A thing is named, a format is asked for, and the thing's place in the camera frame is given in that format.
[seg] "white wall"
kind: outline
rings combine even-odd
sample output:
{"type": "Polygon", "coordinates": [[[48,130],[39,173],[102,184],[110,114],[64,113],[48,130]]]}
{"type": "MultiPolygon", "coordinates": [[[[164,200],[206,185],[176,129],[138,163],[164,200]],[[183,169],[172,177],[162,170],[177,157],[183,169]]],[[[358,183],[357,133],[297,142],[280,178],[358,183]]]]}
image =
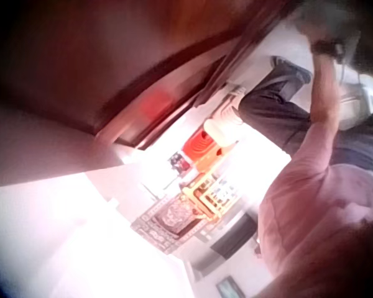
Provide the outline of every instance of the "white wall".
{"type": "Polygon", "coordinates": [[[249,240],[224,264],[191,284],[195,297],[221,298],[216,284],[228,276],[232,276],[246,297],[258,294],[272,280],[264,261],[254,254],[254,241],[249,240]]]}
{"type": "Polygon", "coordinates": [[[85,174],[0,187],[0,283],[10,297],[191,297],[183,265],[85,174]]]}

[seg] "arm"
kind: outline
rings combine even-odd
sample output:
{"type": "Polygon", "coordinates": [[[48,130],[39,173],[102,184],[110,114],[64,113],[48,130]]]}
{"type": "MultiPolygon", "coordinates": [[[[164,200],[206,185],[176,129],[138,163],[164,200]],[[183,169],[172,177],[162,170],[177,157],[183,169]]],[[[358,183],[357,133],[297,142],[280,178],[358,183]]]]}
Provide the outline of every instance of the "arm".
{"type": "Polygon", "coordinates": [[[340,105],[333,59],[327,55],[313,55],[313,64],[312,125],[290,163],[309,175],[323,172],[329,165],[338,131],[340,105]]]}

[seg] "picture frame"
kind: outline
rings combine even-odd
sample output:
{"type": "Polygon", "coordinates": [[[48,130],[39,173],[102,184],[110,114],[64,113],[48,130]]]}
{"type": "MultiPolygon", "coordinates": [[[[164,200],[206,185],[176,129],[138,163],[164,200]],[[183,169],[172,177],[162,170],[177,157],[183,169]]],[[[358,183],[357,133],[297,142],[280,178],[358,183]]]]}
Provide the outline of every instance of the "picture frame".
{"type": "Polygon", "coordinates": [[[216,285],[221,298],[246,298],[232,276],[228,276],[216,285]]]}

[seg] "dark pants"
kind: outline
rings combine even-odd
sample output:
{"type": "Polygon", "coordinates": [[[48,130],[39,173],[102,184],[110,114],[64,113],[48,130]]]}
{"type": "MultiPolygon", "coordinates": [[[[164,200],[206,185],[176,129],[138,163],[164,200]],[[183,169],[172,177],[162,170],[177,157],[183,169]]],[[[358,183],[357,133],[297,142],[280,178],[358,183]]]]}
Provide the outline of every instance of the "dark pants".
{"type": "MultiPolygon", "coordinates": [[[[276,66],[244,97],[239,105],[239,113],[245,123],[293,156],[302,144],[311,122],[309,113],[296,104],[283,100],[285,86],[288,89],[288,97],[291,98],[290,86],[294,86],[292,92],[295,94],[303,83],[290,78],[283,82],[270,83],[271,80],[276,82],[274,73],[281,73],[282,68],[281,65],[276,66]]],[[[373,171],[373,114],[362,124],[338,132],[331,164],[340,163],[373,171]]]]}

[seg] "pink shirt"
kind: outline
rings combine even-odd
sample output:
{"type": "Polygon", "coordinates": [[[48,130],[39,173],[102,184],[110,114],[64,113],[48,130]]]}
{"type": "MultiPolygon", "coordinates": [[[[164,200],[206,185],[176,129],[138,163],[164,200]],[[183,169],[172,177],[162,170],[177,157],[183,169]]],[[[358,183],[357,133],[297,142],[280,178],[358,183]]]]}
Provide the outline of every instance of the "pink shirt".
{"type": "Polygon", "coordinates": [[[333,138],[313,124],[259,209],[262,256],[273,275],[350,224],[373,220],[373,174],[329,166],[333,138]]]}

